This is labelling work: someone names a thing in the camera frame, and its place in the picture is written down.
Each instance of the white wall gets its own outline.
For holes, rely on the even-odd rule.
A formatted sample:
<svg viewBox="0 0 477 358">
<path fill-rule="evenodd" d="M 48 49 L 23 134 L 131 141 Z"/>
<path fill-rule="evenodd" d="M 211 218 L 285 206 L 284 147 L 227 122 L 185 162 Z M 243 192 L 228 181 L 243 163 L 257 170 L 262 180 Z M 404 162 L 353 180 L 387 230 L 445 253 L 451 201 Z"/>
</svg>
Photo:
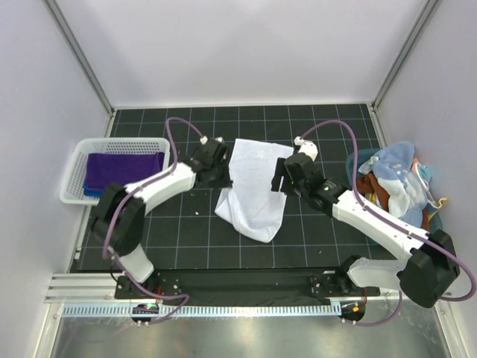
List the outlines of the white wall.
<svg viewBox="0 0 477 358">
<path fill-rule="evenodd" d="M 58 0 L 116 107 L 371 101 L 425 0 Z"/>
<path fill-rule="evenodd" d="M 31 356 L 80 218 L 58 198 L 63 170 L 107 114 L 42 1 L 0 1 L 0 33 L 0 355 L 19 358 Z"/>
<path fill-rule="evenodd" d="M 444 229 L 458 256 L 477 274 L 477 2 L 443 0 L 379 114 L 392 141 L 416 143 L 434 171 L 436 196 L 449 197 Z M 467 292 L 465 274 L 453 286 Z M 468 339 L 477 339 L 477 298 L 459 304 Z"/>
</svg>

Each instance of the brown cloth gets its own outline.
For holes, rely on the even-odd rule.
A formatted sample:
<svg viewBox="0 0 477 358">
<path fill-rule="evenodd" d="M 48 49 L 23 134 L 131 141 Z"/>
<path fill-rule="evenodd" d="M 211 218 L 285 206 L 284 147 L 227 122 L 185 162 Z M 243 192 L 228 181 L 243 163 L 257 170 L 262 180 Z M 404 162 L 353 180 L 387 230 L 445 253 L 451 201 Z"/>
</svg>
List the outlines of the brown cloth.
<svg viewBox="0 0 477 358">
<path fill-rule="evenodd" d="M 356 189 L 361 195 L 376 193 L 381 208 L 389 213 L 389 194 L 378 184 L 376 176 L 371 172 L 356 181 Z M 427 209 L 423 210 L 423 223 L 421 228 L 429 231 L 429 218 L 427 217 Z"/>
</svg>

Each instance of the white plastic basket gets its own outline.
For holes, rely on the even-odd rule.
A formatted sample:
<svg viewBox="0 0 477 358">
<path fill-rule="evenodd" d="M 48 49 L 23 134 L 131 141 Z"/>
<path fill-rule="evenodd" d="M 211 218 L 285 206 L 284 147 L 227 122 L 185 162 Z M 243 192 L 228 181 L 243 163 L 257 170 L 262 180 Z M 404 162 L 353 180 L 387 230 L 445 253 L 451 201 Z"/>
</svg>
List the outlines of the white plastic basket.
<svg viewBox="0 0 477 358">
<path fill-rule="evenodd" d="M 83 183 L 86 162 L 90 153 L 104 154 L 154 154 L 164 153 L 164 169 L 169 166 L 169 141 L 164 138 L 91 138 L 76 145 L 69 161 L 60 190 L 60 200 L 66 204 L 96 205 L 98 198 L 85 196 Z"/>
</svg>

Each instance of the purple towel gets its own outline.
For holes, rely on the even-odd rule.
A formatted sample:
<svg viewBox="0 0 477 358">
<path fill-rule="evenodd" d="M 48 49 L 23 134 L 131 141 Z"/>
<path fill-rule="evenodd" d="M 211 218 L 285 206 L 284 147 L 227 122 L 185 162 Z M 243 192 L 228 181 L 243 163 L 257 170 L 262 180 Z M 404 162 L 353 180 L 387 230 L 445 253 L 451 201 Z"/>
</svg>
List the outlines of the purple towel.
<svg viewBox="0 0 477 358">
<path fill-rule="evenodd" d="M 103 192 L 111 183 L 126 185 L 146 179 L 162 170 L 164 153 L 98 154 L 88 156 L 84 184 L 88 190 Z"/>
</svg>

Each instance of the white cloth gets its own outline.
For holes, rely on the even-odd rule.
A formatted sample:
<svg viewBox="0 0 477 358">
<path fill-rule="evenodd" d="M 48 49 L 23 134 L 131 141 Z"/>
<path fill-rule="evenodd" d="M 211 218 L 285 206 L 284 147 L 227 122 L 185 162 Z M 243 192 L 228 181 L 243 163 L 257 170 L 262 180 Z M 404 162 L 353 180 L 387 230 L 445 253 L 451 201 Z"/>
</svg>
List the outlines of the white cloth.
<svg viewBox="0 0 477 358">
<path fill-rule="evenodd" d="M 215 214 L 241 234 L 270 242 L 282 226 L 286 196 L 271 191 L 277 158 L 289 157 L 292 147 L 236 139 L 230 158 L 233 186 L 222 189 Z"/>
</svg>

